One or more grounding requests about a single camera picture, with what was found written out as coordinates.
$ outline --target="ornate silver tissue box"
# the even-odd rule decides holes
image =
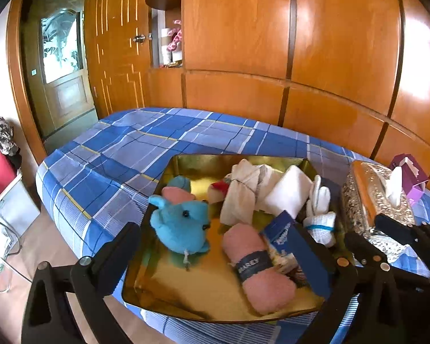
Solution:
[[[363,235],[372,245],[394,262],[408,247],[401,245],[374,227],[374,218],[379,213],[391,217],[403,225],[414,225],[414,215],[402,190],[400,204],[393,206],[385,195],[385,180],[392,171],[383,165],[354,161],[342,188],[341,201],[345,213],[346,231],[354,230]]]

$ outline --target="tissue box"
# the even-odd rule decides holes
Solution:
[[[416,203],[424,193],[428,176],[411,154],[400,154],[393,158],[389,168],[401,167],[402,186],[409,204]]]
[[[414,225],[414,214],[404,191],[400,205],[393,207],[385,195],[383,180],[390,179],[392,171],[383,165],[354,161],[341,189],[345,231],[355,231],[386,254],[389,263],[394,262],[406,249],[374,226],[374,218],[384,213],[402,225]]]

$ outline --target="wooden cabinet door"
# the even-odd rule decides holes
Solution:
[[[144,106],[150,52],[145,0],[85,0],[89,83],[99,118]],[[144,35],[143,43],[134,42]]]

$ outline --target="bed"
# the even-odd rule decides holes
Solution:
[[[353,151],[278,126],[216,112],[145,108],[100,120],[55,150],[40,165],[37,189],[64,240],[78,257],[94,255],[128,222],[140,224],[169,159],[176,154],[275,155],[308,158],[330,182],[332,195],[354,159]],[[430,223],[430,191],[413,207]],[[429,276],[409,248],[395,266]],[[178,343],[294,343],[315,313],[271,323],[220,325],[163,316],[126,304],[123,280],[114,296],[145,322]],[[339,343],[357,308],[354,298],[333,338]]]

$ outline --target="door knob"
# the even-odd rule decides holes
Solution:
[[[145,39],[146,39],[145,35],[137,35],[137,36],[134,36],[132,41],[142,44],[145,41]]]

